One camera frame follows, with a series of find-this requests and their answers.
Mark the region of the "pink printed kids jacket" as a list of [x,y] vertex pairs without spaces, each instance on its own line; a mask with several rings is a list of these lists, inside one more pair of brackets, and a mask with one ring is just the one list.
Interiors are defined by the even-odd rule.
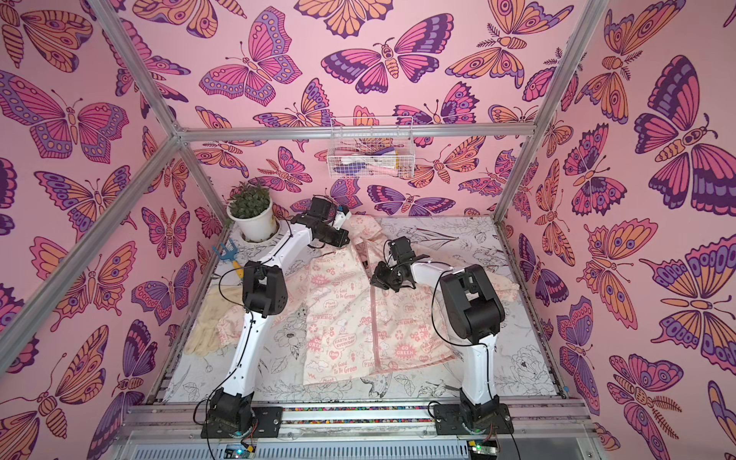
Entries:
[[301,383],[315,385],[425,368],[461,357],[464,346],[442,312],[434,284],[398,292],[370,284],[387,241],[379,222],[357,216],[350,243],[326,247],[287,278],[289,301],[272,325],[266,360],[277,375],[295,361]]

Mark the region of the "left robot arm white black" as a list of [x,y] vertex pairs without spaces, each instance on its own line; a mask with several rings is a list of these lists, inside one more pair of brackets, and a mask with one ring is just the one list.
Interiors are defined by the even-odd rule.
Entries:
[[228,374],[205,399],[203,438],[242,438],[255,431],[252,401],[260,354],[271,323],[289,300],[286,270],[313,241],[334,248],[348,245],[343,224],[350,216],[348,206],[316,195],[307,211],[287,222],[287,232],[274,249],[243,267],[241,300],[236,303],[245,312],[243,329]]

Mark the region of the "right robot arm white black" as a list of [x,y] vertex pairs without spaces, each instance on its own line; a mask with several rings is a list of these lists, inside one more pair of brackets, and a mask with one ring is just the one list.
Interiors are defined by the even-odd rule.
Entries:
[[433,261],[417,254],[410,239],[400,237],[384,245],[371,285],[394,292],[426,285],[433,295],[442,295],[450,331],[441,333],[434,319],[430,323],[446,345],[462,353],[460,419],[469,431],[490,429],[501,408],[494,382],[494,348],[505,310],[485,268],[479,264],[455,268]]

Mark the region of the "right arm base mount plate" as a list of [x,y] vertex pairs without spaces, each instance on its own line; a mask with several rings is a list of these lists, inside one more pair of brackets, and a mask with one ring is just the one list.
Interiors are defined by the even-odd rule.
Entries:
[[514,434],[515,428],[508,406],[469,407],[467,404],[429,405],[439,435]]

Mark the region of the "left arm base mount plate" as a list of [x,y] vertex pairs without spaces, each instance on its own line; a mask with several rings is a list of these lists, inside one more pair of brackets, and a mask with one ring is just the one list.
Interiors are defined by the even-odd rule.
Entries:
[[284,409],[281,406],[242,409],[209,409],[200,438],[204,440],[275,438],[281,429]]

